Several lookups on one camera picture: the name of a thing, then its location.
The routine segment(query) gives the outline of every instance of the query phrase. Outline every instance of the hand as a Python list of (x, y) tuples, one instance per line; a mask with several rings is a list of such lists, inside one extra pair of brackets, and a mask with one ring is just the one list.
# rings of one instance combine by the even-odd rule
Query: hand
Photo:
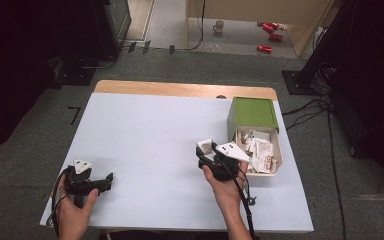
[[(58, 189), (61, 198), (67, 195), (64, 188), (65, 174), (61, 177)], [(67, 196), (58, 204), (57, 214), (59, 222), (59, 239), (81, 239), (89, 226), (90, 213), (98, 198), (98, 189), (93, 189), (83, 208), (78, 208)]]
[[(248, 169), (247, 162), (241, 162), (239, 168), (245, 173)], [(230, 240), (246, 240), (251, 239), (248, 230), (245, 227), (244, 222), (239, 211), (239, 205), (241, 202), (238, 188), (233, 180), (220, 182), (214, 178), (211, 169), (204, 165), (202, 166), (205, 179), (210, 183), (213, 188), (214, 196), (217, 204), (220, 207), (223, 214), (224, 221), (226, 222), (227, 232)], [(236, 178), (239, 186), (244, 187), (245, 176), (239, 171), (239, 175)]]
[[(248, 163), (240, 162), (239, 168), (245, 173), (248, 169)], [(205, 178), (213, 188), (214, 196), (216, 197), (217, 204), (219, 205), (221, 211), (223, 212), (231, 209), (238, 209), (239, 211), (241, 199), (239, 197), (238, 188), (233, 180), (220, 182), (214, 178), (213, 172), (211, 172), (211, 169), (208, 166), (204, 165), (202, 169), (204, 171)], [(241, 188), (244, 187), (245, 179), (242, 172), (239, 171), (238, 177), (236, 178), (236, 181), (239, 183)]]

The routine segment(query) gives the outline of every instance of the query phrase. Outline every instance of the equipment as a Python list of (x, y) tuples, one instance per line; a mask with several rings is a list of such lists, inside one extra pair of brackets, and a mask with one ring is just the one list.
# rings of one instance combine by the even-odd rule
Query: equipment
[(198, 167), (202, 169), (202, 166), (207, 165), (213, 172), (214, 178), (220, 182), (236, 178), (239, 169), (238, 160), (223, 155), (216, 147), (217, 144), (212, 142), (211, 148), (216, 154), (214, 156), (214, 161), (205, 157), (203, 150), (199, 146), (196, 147), (196, 156), (199, 158)]
[[(83, 208), (84, 197), (88, 196), (93, 189), (98, 189), (98, 196), (102, 192), (111, 190), (113, 173), (110, 173), (105, 179), (91, 181), (89, 179), (90, 174), (92, 173), (92, 169), (90, 168), (91, 166), (92, 164), (89, 162), (74, 160), (74, 166), (69, 165), (66, 169), (64, 169), (55, 182), (54, 191), (52, 193), (52, 212), (46, 221), (46, 225), (50, 226), (53, 224), (58, 237), (59, 224), (56, 209), (62, 199), (69, 195), (74, 195), (74, 204), (79, 208)], [(58, 189), (58, 184), (64, 174), (66, 174), (64, 188), (67, 195), (61, 196), (61, 191)]]
[(88, 86), (100, 61), (118, 57), (132, 22), (127, 0), (44, 1), (43, 22), (63, 66), (54, 82)]

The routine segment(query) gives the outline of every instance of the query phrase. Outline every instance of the wrist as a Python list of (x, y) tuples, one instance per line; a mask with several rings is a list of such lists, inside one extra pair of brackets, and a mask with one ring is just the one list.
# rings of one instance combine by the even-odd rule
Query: wrist
[(229, 223), (242, 222), (242, 216), (239, 207), (222, 208), (221, 213), (227, 225)]
[(76, 237), (76, 236), (70, 236), (68, 234), (63, 234), (63, 235), (60, 235), (58, 239), (59, 240), (81, 240), (82, 238)]

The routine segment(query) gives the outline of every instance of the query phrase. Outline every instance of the black cable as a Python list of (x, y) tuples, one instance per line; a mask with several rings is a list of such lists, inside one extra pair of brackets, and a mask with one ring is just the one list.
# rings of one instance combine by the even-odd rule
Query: black cable
[[(198, 41), (198, 43), (195, 45), (193, 48), (181, 48), (181, 49), (175, 49), (176, 51), (193, 51), (197, 49), (201, 44), (204, 42), (204, 13), (205, 13), (205, 0), (202, 4), (202, 12), (201, 12), (201, 26), (199, 25), (198, 22), (198, 29), (201, 31), (201, 37)], [(154, 47), (149, 47), (148, 49), (153, 49), (153, 50), (167, 50), (166, 48), (154, 48)]]
[(188, 49), (177, 49), (177, 51), (193, 51), (197, 49), (199, 46), (201, 46), (202, 42), (204, 41), (204, 14), (205, 14), (205, 0), (202, 4), (202, 12), (201, 12), (201, 38), (199, 39), (198, 43), (193, 48)]
[(332, 157), (333, 176), (335, 177), (335, 187), (336, 187), (336, 192), (337, 192), (337, 195), (338, 195), (339, 210), (341, 212), (342, 237), (343, 237), (344, 240), (346, 240), (347, 239), (347, 229), (346, 229), (346, 226), (345, 226), (344, 209), (342, 207), (341, 190), (339, 189), (338, 176), (337, 176), (336, 164), (335, 164), (335, 153), (334, 153), (334, 150), (333, 150), (332, 127), (331, 127), (331, 124), (330, 124), (330, 109), (327, 110), (327, 122), (328, 122), (328, 126), (329, 126), (330, 155)]
[[(308, 102), (307, 104), (305, 104), (304, 106), (302, 106), (302, 107), (300, 107), (300, 108), (298, 108), (298, 109), (295, 109), (295, 110), (292, 110), (292, 111), (283, 113), (283, 114), (282, 114), (283, 116), (284, 116), (284, 115), (287, 115), (287, 114), (297, 113), (297, 112), (299, 112), (299, 111), (301, 111), (301, 110), (303, 110), (303, 109), (305, 109), (305, 108), (309, 108), (308, 105), (310, 105), (311, 103), (313, 103), (313, 102), (315, 102), (315, 101), (317, 101), (319, 108), (322, 109), (321, 111), (318, 111), (318, 112), (306, 113), (306, 114), (304, 114), (304, 115), (302, 115), (302, 116), (300, 116), (300, 117), (297, 117), (297, 118), (295, 119), (294, 123), (293, 123), (291, 126), (289, 126), (289, 127), (286, 128), (286, 131), (288, 131), (288, 130), (289, 130), (290, 128), (292, 128), (292, 127), (298, 126), (298, 125), (300, 125), (300, 124), (303, 124), (303, 123), (309, 121), (310, 119), (316, 117), (317, 115), (319, 115), (320, 113), (322, 113), (322, 112), (324, 112), (324, 111), (326, 111), (326, 110), (329, 110), (329, 104), (328, 104), (326, 101), (324, 101), (324, 100), (322, 99), (322, 98), (325, 97), (325, 96), (327, 96), (327, 95), (324, 94), (324, 95), (320, 96), (318, 99), (313, 99), (313, 100), (311, 100), (310, 102)], [(303, 117), (305, 117), (305, 116), (311, 116), (311, 117), (307, 118), (306, 120), (304, 120), (304, 121), (302, 121), (302, 122), (298, 122), (299, 119), (301, 119), (301, 118), (303, 118)]]
[(242, 204), (244, 205), (244, 208), (245, 208), (246, 219), (248, 221), (248, 228), (249, 228), (249, 233), (251, 235), (251, 238), (253, 240), (259, 240), (260, 238), (255, 236), (254, 225), (252, 224), (252, 213), (251, 213), (251, 210), (249, 209), (248, 201), (245, 198), (245, 195), (244, 195), (244, 192), (243, 192), (241, 186), (239, 185), (238, 181), (236, 180), (236, 177), (233, 176), (233, 174), (230, 172), (229, 168), (227, 168), (227, 166), (223, 162), (220, 162), (220, 163), (221, 163), (221, 165), (223, 165), (224, 169), (226, 169), (226, 171), (232, 177), (233, 182), (235, 183), (236, 187), (238, 188), (239, 196), (240, 196), (240, 198), (242, 200)]
[(251, 192), (249, 190), (249, 181), (248, 181), (248, 178), (246, 177), (246, 174), (242, 171), (242, 169), (239, 168), (239, 171), (241, 171), (241, 173), (245, 176), (245, 180), (246, 180), (246, 201), (248, 202), (249, 204), (249, 200), (250, 200), (250, 197), (251, 197)]
[[(309, 121), (310, 119), (316, 117), (317, 115), (319, 115), (320, 113), (322, 113), (322, 112), (324, 112), (324, 111), (326, 111), (326, 110), (321, 110), (321, 111), (318, 111), (318, 112), (315, 112), (315, 113), (307, 113), (307, 114), (304, 114), (304, 115), (298, 117), (297, 119), (295, 119), (295, 122), (294, 122), (291, 126), (289, 126), (289, 127), (286, 128), (286, 131), (288, 131), (289, 129), (291, 129), (291, 128), (293, 128), (293, 127), (296, 127), (296, 126), (298, 126), (298, 125), (300, 125), (300, 124), (303, 124), (303, 123)], [(302, 118), (302, 117), (305, 117), (305, 116), (308, 116), (308, 115), (312, 115), (312, 116), (309, 117), (309, 118), (307, 118), (306, 120), (304, 120), (304, 121), (302, 121), (302, 122), (296, 123), (296, 122), (298, 121), (298, 119), (300, 119), (300, 118)]]
[(288, 115), (288, 114), (293, 114), (293, 113), (297, 113), (301, 110), (303, 110), (304, 108), (307, 108), (308, 105), (310, 105), (311, 103), (317, 101), (318, 99), (313, 99), (311, 100), (310, 102), (306, 103), (304, 106), (300, 107), (300, 108), (297, 108), (297, 109), (294, 109), (294, 110), (291, 110), (289, 112), (286, 112), (286, 113), (282, 113), (282, 116), (285, 116), (285, 115)]
[(60, 173), (60, 175), (58, 176), (58, 179), (57, 179), (57, 181), (55, 182), (55, 185), (54, 185), (54, 191), (52, 192), (52, 203), (51, 203), (51, 215), (49, 216), (49, 218), (48, 218), (48, 221), (47, 221), (47, 223), (46, 223), (46, 225), (48, 225), (48, 223), (49, 223), (49, 225), (48, 226), (50, 226), (50, 221), (49, 221), (49, 219), (52, 219), (52, 224), (54, 225), (54, 230), (55, 230), (55, 233), (57, 234), (57, 237), (59, 237), (59, 224), (58, 224), (58, 218), (57, 218), (57, 214), (56, 214), (56, 207), (57, 207), (57, 204), (62, 200), (62, 198), (60, 199), (60, 201), (58, 201), (58, 203), (57, 204), (55, 204), (55, 196), (56, 196), (56, 194), (57, 194), (57, 191), (58, 191), (58, 185), (59, 185), (59, 182), (60, 182), (60, 180), (61, 180), (61, 178), (62, 178), (62, 176), (64, 175), (64, 174), (66, 174), (68, 172), (68, 168), (66, 168), (66, 169), (64, 169), (61, 173)]
[(102, 69), (102, 68), (106, 68), (106, 67), (108, 67), (109, 65), (111, 65), (115, 61), (115, 58), (116, 57), (113, 57), (111, 59), (111, 61), (109, 63), (105, 64), (105, 65), (98, 65), (98, 66), (94, 66), (94, 67), (81, 67), (81, 68), (83, 68), (83, 69)]

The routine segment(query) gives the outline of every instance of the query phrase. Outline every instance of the open box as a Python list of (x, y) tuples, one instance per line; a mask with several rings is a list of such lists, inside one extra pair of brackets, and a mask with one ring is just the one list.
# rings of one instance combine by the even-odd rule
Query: open box
[(277, 160), (272, 173), (247, 172), (250, 182), (256, 177), (273, 177), (283, 163), (279, 144), (279, 126), (274, 111), (273, 100), (261, 98), (234, 97), (227, 118), (227, 130), (229, 141), (234, 141), (242, 150), (245, 145), (241, 137), (250, 130), (266, 132), (270, 134), (270, 142), (273, 145), (273, 159)]

